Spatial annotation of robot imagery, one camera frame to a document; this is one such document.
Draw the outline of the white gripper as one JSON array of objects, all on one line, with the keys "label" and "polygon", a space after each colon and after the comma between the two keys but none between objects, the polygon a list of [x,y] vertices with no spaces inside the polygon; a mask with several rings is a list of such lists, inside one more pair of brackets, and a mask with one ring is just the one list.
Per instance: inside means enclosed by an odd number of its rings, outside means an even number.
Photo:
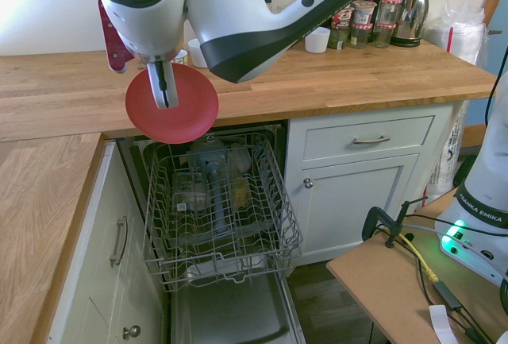
[{"label": "white gripper", "polygon": [[152,95],[159,109],[175,108],[179,105],[177,87],[172,67],[175,51],[146,55],[134,52],[133,56],[143,65],[147,65]]}]

